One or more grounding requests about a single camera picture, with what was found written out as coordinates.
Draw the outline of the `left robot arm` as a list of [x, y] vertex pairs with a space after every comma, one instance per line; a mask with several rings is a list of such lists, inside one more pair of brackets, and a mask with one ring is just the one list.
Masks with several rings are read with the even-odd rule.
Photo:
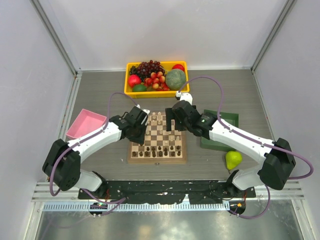
[[142, 145], [149, 114], [148, 109], [136, 105], [130, 112], [111, 117], [102, 127], [80, 138], [56, 140], [42, 166], [49, 178], [50, 194], [54, 197], [60, 191], [78, 188], [92, 198], [104, 198], [109, 188], [107, 180], [95, 171], [83, 170], [82, 163], [103, 147], [123, 139]]

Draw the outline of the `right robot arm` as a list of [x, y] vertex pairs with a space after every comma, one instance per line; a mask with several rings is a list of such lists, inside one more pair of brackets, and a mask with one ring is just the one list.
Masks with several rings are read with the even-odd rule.
[[282, 190], [292, 173], [296, 161], [290, 155], [288, 141], [260, 138], [249, 134], [211, 112], [200, 114], [196, 106], [186, 100], [166, 108], [167, 131], [189, 131], [196, 137], [220, 142], [257, 162], [257, 165], [245, 170], [235, 170], [227, 179], [226, 191], [232, 197], [238, 197], [250, 187], [266, 185], [274, 190]]

